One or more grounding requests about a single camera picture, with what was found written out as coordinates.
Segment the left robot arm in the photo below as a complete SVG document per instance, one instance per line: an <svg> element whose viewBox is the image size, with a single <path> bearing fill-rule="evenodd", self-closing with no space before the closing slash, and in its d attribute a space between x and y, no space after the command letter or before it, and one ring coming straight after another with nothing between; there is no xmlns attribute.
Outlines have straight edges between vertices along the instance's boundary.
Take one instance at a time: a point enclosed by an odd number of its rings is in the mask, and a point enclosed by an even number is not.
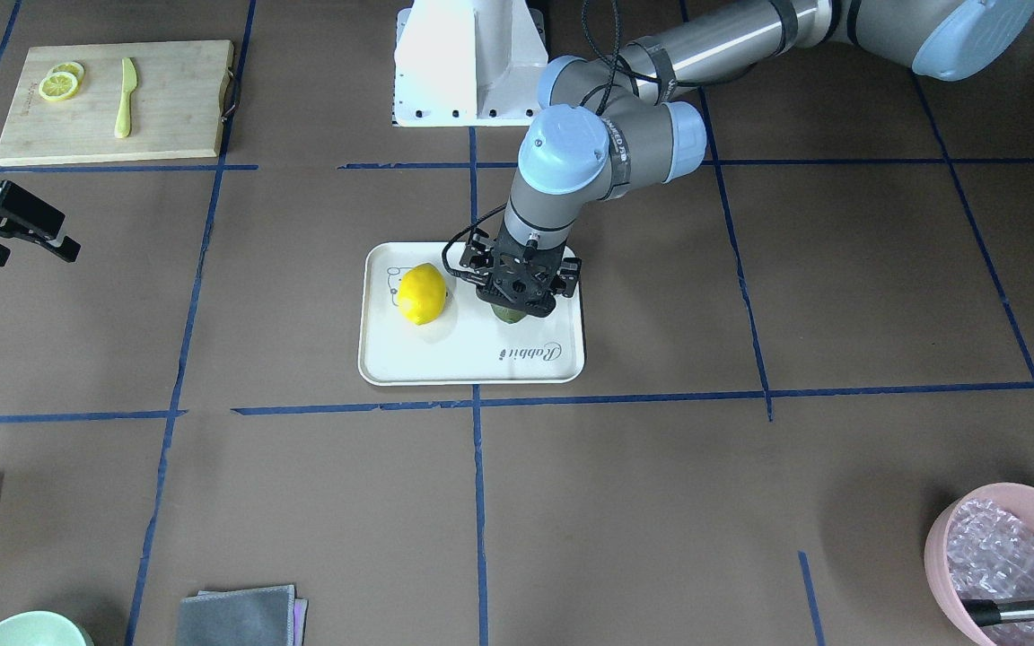
<svg viewBox="0 0 1034 646"><path fill-rule="evenodd" d="M496 234L460 234L449 274L505 324L546 318L574 295L582 262L566 241L583 206L700 167L705 119L681 95L742 76L794 48L835 40L956 82L991 65L1034 16L1034 1L731 1L592 60L554 58L522 139Z"/></svg>

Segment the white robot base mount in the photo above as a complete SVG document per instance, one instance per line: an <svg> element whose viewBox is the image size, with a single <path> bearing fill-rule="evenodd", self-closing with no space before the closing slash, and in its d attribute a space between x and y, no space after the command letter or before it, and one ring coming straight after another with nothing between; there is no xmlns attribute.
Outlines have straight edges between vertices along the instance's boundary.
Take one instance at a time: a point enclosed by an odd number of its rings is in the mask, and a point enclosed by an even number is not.
<svg viewBox="0 0 1034 646"><path fill-rule="evenodd" d="M397 16L397 127L525 127L548 65L540 1L415 1Z"/></svg>

